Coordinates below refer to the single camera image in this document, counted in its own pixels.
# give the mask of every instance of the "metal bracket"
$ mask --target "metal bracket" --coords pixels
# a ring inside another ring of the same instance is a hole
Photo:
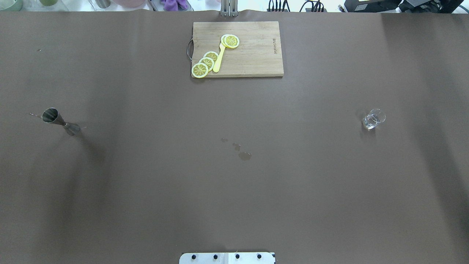
[[[238,16],[238,0],[221,0],[221,16]]]
[[[184,253],[179,264],[275,264],[273,252]]]

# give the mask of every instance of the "shot glass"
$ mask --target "shot glass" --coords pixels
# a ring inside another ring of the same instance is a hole
[[[372,109],[364,118],[363,126],[371,130],[386,120],[386,114],[381,109]]]

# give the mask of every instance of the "metal plate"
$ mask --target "metal plate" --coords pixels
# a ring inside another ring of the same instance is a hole
[[[179,264],[275,264],[273,252],[185,253]]]

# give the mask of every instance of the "metal jigger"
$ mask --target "metal jigger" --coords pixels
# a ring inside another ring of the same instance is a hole
[[[48,124],[59,124],[63,126],[65,131],[67,131],[67,133],[70,136],[76,135],[81,130],[80,126],[77,124],[65,122],[62,116],[59,114],[59,112],[55,108],[49,108],[46,111],[44,111],[41,118],[42,118],[42,121]]]

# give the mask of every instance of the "lemon slice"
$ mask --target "lemon slice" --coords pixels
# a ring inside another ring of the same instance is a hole
[[[236,48],[239,46],[239,38],[235,35],[227,35],[223,39],[222,44],[228,48]]]
[[[209,57],[211,58],[214,62],[217,61],[218,59],[218,53],[214,52],[214,51],[209,51],[207,53],[204,54],[204,57]]]
[[[195,78],[203,78],[208,74],[208,66],[205,63],[199,62],[192,66],[192,75]]]
[[[229,36],[229,35],[230,35],[230,34],[225,34],[225,35],[221,36],[220,42],[221,42],[222,44],[225,43],[224,38],[227,37],[227,36]]]
[[[215,65],[215,62],[212,60],[212,58],[209,57],[203,57],[202,59],[200,59],[199,62],[207,65],[208,71],[211,71],[213,69],[213,66]]]

